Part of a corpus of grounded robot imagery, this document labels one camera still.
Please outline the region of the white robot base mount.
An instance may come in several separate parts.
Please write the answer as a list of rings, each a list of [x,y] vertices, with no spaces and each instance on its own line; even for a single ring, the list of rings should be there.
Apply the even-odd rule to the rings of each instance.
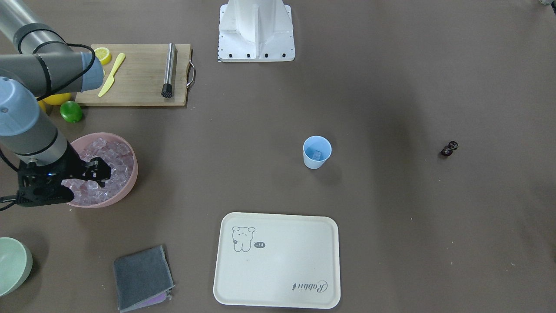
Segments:
[[[220,6],[220,62],[288,62],[295,59],[292,10],[282,0],[229,0]]]

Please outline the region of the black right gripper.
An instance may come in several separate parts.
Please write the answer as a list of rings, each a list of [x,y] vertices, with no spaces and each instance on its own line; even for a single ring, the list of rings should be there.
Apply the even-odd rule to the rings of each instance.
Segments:
[[[65,151],[57,160],[57,169],[63,180],[89,180],[100,188],[105,187],[112,172],[112,168],[102,158],[92,158],[89,162],[82,160],[68,141]]]

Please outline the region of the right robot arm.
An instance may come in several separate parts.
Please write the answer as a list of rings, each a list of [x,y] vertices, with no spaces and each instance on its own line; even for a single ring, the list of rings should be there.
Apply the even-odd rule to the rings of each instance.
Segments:
[[[38,105],[61,93],[99,88],[103,66],[85,45],[66,42],[21,0],[1,2],[1,32],[16,54],[1,56],[1,144],[19,158],[10,167],[22,188],[92,180],[100,186],[110,168],[100,158],[85,162]]]

